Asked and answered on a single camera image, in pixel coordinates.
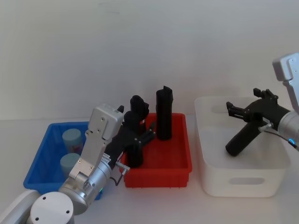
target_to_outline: black drill handle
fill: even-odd
[[[252,142],[261,132],[259,127],[263,126],[263,121],[252,121],[247,123],[238,134],[225,146],[226,151],[231,156],[237,156],[243,149]]]

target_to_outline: white table surface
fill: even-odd
[[[47,126],[87,119],[0,121],[0,213],[23,191],[23,181]],[[216,198],[203,192],[195,157],[194,116],[186,117],[193,170],[186,188],[127,189],[113,181],[77,224],[297,224],[299,153],[288,144],[292,165],[271,198]]]

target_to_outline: white wall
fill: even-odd
[[[174,91],[287,99],[272,59],[299,51],[296,0],[0,0],[0,119],[88,117]]]

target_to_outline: white storage box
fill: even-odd
[[[237,157],[225,145],[246,124],[228,116],[226,102],[246,107],[257,98],[201,97],[195,100],[196,145],[203,190],[212,196],[270,197],[290,159],[277,136],[261,133]]]

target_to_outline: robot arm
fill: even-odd
[[[81,157],[59,189],[72,200],[74,215],[85,212],[109,180],[122,151],[110,155],[104,151],[118,133],[122,121],[123,114],[107,104],[93,110]]]
[[[294,111],[278,105],[278,96],[270,90],[254,89],[261,99],[246,108],[227,102],[229,116],[243,119],[247,125],[226,145],[227,152],[237,156],[260,132],[273,128],[292,146],[299,141],[299,53],[285,55],[272,62],[278,81],[287,87]]]
[[[26,223],[32,204],[40,196],[36,190],[27,190],[20,194],[0,215],[0,224]]]

